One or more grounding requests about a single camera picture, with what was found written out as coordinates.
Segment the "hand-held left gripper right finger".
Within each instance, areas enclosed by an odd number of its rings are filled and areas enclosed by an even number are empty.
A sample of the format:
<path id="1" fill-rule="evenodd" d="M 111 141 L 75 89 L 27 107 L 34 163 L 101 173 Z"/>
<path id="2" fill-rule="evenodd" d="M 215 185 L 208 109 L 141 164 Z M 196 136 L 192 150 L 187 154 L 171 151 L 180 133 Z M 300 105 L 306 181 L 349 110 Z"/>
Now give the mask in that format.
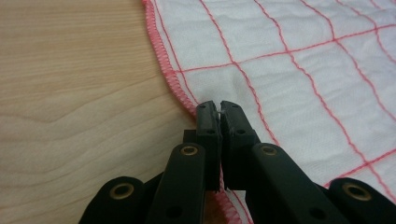
<path id="1" fill-rule="evenodd" d="M 246 193 L 254 224 L 349 224 L 281 147 L 260 141 L 240 105 L 220 105 L 224 184 Z"/>

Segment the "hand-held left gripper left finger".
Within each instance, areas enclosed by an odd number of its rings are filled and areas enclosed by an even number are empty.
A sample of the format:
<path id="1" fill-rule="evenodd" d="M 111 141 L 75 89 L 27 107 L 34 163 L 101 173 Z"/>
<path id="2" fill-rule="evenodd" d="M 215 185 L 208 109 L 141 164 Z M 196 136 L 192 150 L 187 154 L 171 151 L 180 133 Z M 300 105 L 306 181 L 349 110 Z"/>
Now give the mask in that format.
<path id="1" fill-rule="evenodd" d="M 212 101 L 196 107 L 196 128 L 169 157 L 145 224 L 202 224 L 205 193 L 219 190 L 222 136 Z"/>

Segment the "white red-checked cloth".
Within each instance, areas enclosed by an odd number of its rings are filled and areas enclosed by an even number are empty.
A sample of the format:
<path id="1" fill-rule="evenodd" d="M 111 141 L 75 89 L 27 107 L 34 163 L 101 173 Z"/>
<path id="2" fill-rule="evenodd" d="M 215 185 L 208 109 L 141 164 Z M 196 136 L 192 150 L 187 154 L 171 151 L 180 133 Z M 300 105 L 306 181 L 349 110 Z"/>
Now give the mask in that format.
<path id="1" fill-rule="evenodd" d="M 321 186 L 396 203 L 396 0 L 142 0 L 184 107 L 240 105 Z"/>

